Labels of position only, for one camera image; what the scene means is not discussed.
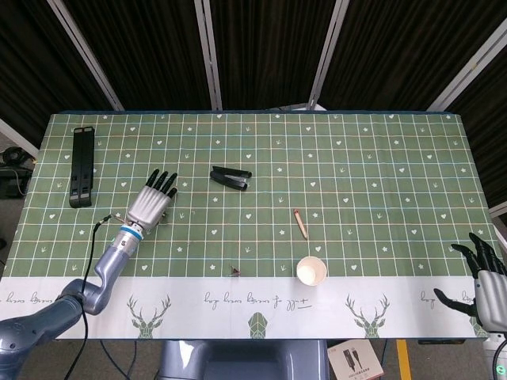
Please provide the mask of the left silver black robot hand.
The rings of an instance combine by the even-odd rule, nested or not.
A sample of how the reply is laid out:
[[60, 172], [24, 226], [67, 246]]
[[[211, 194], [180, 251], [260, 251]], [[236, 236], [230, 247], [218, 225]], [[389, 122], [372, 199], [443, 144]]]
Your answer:
[[177, 173], [169, 175], [168, 171], [160, 173], [159, 169], [155, 169], [128, 208], [125, 222], [136, 224], [143, 230], [155, 227], [177, 193], [173, 185], [176, 179]]

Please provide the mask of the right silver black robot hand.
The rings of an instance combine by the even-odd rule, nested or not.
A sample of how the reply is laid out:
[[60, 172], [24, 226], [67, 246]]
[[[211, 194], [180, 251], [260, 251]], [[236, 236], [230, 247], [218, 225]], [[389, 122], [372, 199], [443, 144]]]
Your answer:
[[452, 244], [452, 248], [465, 257], [474, 279], [475, 297], [472, 303], [452, 300], [438, 288], [434, 288], [433, 292], [446, 307], [474, 317], [488, 333], [506, 333], [506, 266], [489, 243], [473, 232], [468, 236], [475, 252], [461, 244]]

